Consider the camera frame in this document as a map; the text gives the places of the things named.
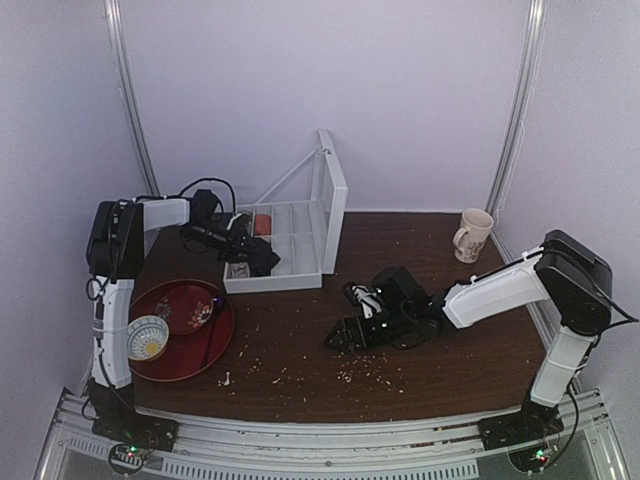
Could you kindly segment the black striped underwear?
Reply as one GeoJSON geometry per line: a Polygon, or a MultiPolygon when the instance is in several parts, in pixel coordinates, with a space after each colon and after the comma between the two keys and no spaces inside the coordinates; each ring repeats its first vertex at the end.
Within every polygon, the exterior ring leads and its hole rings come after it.
{"type": "Polygon", "coordinates": [[[244,237],[239,247],[238,257],[248,265],[252,277],[270,276],[281,260],[271,243],[262,237],[244,237]]]}

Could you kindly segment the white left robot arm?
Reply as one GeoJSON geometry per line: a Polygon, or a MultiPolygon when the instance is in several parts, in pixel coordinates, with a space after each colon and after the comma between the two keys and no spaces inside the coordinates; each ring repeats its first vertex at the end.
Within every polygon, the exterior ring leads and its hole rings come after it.
{"type": "Polygon", "coordinates": [[[85,287],[94,308],[88,392],[101,417],[136,413],[126,346],[129,307],[145,261],[145,235],[166,227],[217,251],[220,261],[246,262],[257,273],[270,272],[279,261],[267,243],[249,235],[242,215],[222,212],[210,190],[101,202],[86,248],[85,287]]]}

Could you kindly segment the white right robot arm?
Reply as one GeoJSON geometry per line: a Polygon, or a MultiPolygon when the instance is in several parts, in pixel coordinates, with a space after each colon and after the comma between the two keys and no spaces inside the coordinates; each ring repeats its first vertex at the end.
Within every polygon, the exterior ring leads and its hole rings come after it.
{"type": "Polygon", "coordinates": [[[573,378],[586,365],[603,334],[638,318],[613,298],[610,264],[566,232],[548,232],[543,242],[489,273],[473,275],[428,293],[402,266],[380,271],[369,284],[343,287],[359,312],[336,322],[327,348],[355,353],[398,344],[408,337],[426,341],[524,307],[541,318],[554,314],[552,340],[525,403],[553,410],[573,378]]]}

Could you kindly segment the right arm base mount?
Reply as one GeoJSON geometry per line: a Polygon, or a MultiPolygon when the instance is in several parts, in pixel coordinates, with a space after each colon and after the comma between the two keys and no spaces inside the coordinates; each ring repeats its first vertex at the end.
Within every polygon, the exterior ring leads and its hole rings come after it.
{"type": "Polygon", "coordinates": [[[575,421],[562,447],[560,437],[564,423],[557,406],[547,407],[526,398],[518,411],[483,418],[478,421],[485,451],[514,447],[508,452],[512,467],[529,476],[542,474],[554,466],[573,441],[580,419],[575,396],[569,392],[575,421]]]}

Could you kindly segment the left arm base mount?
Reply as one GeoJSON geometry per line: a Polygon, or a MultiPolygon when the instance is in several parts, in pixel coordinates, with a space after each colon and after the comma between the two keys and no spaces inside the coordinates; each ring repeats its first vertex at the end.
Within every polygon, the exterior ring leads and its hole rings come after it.
{"type": "Polygon", "coordinates": [[[175,420],[141,414],[120,400],[92,400],[96,414],[92,432],[113,440],[106,460],[113,473],[130,477],[139,473],[156,452],[171,453],[178,436],[175,420]]]}

